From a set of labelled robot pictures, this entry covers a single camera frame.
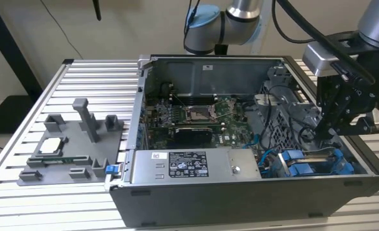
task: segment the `black pole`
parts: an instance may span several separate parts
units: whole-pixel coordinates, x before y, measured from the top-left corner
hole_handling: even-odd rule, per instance
[[[43,89],[28,66],[23,53],[18,47],[15,39],[8,31],[6,23],[0,17],[0,52],[15,72],[15,75],[34,102],[36,102]]]
[[[43,89],[28,66],[15,39],[0,17],[0,52],[27,91],[27,95],[11,95],[0,104],[0,133],[14,133],[28,114]]]

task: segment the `gray post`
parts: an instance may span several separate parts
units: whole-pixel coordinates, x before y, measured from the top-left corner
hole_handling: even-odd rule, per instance
[[[95,125],[95,121],[91,119],[87,105],[88,105],[88,100],[86,98],[78,98],[74,100],[72,108],[80,114],[82,123],[84,124],[84,129],[87,131],[91,142],[96,143],[100,137],[95,130],[96,125]]]

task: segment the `power supply label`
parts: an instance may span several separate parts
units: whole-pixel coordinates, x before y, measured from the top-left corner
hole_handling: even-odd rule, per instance
[[[206,152],[171,152],[170,177],[208,177]]]

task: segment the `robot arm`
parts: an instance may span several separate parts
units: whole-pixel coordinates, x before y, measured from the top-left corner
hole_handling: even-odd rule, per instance
[[[326,37],[307,22],[287,0],[276,0],[290,17],[312,36],[303,57],[319,76],[316,104],[322,120],[316,138],[379,133],[379,0],[372,0],[359,31]],[[234,0],[226,12],[203,5],[188,16],[184,48],[210,54],[216,44],[244,44],[259,33],[256,0]],[[355,125],[352,120],[362,116]]]
[[[234,0],[224,12],[215,5],[196,5],[191,12],[184,48],[192,54],[210,54],[219,44],[243,45],[259,33],[259,0]]]
[[[296,21],[288,1],[278,3]],[[318,76],[316,104],[323,118],[315,129],[316,137],[330,138],[331,128],[339,135],[379,133],[379,0],[371,1],[359,31],[328,38],[312,37],[316,41],[308,44],[303,61]],[[328,44],[339,49],[338,53]],[[352,125],[354,118],[363,114]]]

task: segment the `metal grid surface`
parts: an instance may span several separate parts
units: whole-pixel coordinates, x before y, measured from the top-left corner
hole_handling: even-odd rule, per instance
[[[299,64],[315,80],[303,63]],[[88,109],[98,118],[116,114],[126,121],[123,140],[127,138],[136,69],[136,62],[122,60],[75,61],[72,65],[62,66],[0,154],[0,231],[127,229],[103,183],[19,187],[16,180],[42,138],[47,113],[62,113],[66,120],[79,119],[71,107],[75,97],[88,98]],[[362,138],[379,157],[379,135]],[[122,141],[120,156],[124,145]],[[168,230],[379,230],[379,193],[354,199],[328,218]]]

